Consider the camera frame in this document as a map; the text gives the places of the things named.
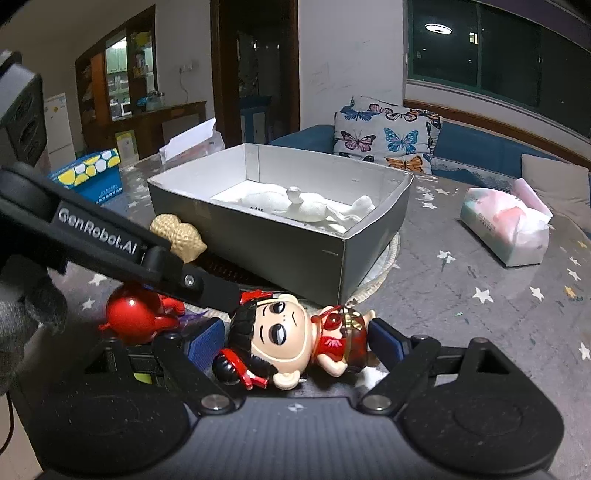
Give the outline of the grey gloved left hand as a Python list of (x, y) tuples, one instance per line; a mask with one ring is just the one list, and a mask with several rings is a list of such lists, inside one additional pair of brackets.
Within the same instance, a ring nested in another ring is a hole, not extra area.
[(1, 260), (1, 395), (24, 358), (24, 347), (40, 326), (62, 333), (67, 301), (47, 268), (14, 255)]

